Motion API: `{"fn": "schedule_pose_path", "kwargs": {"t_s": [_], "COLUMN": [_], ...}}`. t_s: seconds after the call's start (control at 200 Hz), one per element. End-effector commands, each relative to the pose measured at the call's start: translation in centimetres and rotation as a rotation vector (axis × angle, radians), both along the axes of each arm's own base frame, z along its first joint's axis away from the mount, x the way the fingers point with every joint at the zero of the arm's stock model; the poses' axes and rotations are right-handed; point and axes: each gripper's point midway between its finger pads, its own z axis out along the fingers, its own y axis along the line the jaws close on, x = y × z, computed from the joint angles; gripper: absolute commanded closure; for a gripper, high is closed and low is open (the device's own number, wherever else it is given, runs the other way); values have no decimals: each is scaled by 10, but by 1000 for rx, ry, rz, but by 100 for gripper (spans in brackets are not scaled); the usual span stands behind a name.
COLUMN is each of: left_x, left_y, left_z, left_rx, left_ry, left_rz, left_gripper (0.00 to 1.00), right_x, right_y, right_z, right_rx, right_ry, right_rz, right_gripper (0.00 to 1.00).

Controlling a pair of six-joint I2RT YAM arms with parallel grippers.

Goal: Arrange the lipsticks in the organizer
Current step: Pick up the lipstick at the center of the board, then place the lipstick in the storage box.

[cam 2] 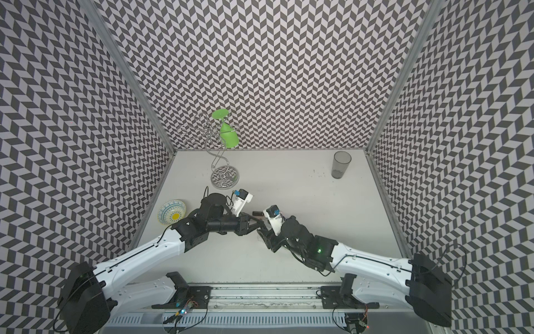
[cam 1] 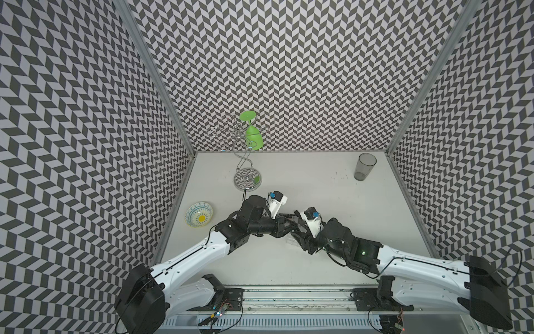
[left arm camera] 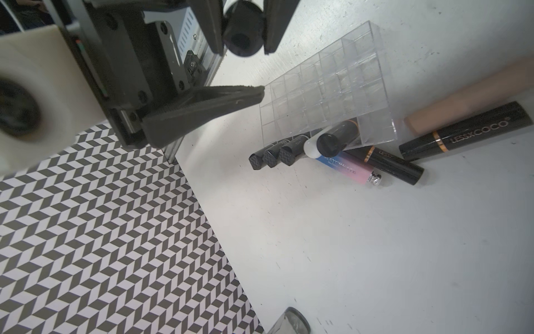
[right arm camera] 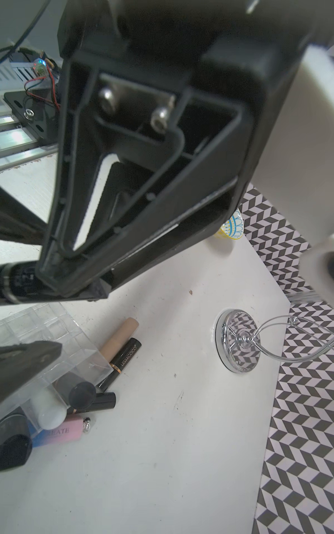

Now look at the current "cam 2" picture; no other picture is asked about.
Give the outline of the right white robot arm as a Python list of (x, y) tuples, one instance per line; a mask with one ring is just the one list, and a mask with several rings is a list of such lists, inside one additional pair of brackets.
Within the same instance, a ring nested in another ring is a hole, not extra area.
[(258, 233), (272, 252), (286, 249), (300, 264), (324, 276), (336, 273), (347, 280), (366, 278), (379, 283), (376, 290), (351, 292), (360, 303), (396, 299), (431, 324), (452, 325), (453, 280), (427, 255), (394, 258), (359, 251), (334, 239), (313, 235), (294, 216), (269, 218)]

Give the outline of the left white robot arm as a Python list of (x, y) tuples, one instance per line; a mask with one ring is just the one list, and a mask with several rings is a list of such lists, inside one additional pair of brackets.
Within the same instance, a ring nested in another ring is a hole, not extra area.
[(158, 264), (207, 241), (211, 233), (233, 232), (243, 236), (255, 230), (268, 230), (263, 218), (242, 211), (251, 198), (246, 193), (229, 206), (227, 196), (212, 193), (201, 200), (199, 208), (153, 240), (95, 266), (87, 262), (71, 266), (58, 298), (58, 314), (52, 322), (54, 332), (61, 332), (57, 323), (63, 321), (66, 333), (96, 333), (121, 311), (168, 303), (179, 286), (177, 274), (133, 285), (130, 292), (124, 289)]

